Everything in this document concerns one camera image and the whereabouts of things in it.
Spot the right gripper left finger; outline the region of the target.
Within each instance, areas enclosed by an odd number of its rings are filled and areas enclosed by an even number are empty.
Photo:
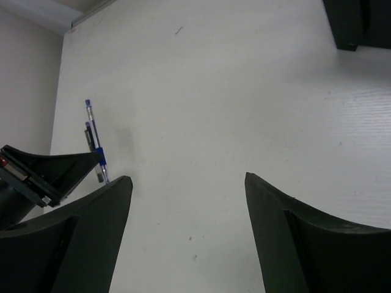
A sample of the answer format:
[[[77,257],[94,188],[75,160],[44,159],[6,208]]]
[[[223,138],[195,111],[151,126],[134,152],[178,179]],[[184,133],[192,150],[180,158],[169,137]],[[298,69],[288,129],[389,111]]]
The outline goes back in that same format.
[[[1,292],[109,292],[132,191],[121,176],[1,231]]]

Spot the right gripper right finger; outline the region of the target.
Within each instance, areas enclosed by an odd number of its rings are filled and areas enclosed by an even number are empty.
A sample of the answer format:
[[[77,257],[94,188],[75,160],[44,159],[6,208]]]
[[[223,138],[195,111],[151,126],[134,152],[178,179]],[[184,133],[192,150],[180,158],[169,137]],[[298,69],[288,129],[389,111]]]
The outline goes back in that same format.
[[[390,230],[327,214],[253,173],[245,190],[266,292],[390,291]]]

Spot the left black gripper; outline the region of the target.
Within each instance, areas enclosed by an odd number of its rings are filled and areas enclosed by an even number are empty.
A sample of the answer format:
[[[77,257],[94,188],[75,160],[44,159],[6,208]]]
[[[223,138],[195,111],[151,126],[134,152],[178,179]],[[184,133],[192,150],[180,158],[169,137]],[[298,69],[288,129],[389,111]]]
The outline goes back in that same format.
[[[1,181],[40,206],[56,207],[99,164],[95,152],[44,156],[1,148]]]

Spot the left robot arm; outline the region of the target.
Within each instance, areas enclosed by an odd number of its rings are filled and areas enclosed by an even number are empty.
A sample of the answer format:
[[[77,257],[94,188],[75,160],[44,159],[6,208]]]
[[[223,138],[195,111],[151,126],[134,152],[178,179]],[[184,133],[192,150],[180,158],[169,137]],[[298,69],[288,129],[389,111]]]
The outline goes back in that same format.
[[[59,206],[101,158],[96,151],[46,156],[3,146],[1,229],[20,223],[36,206]]]

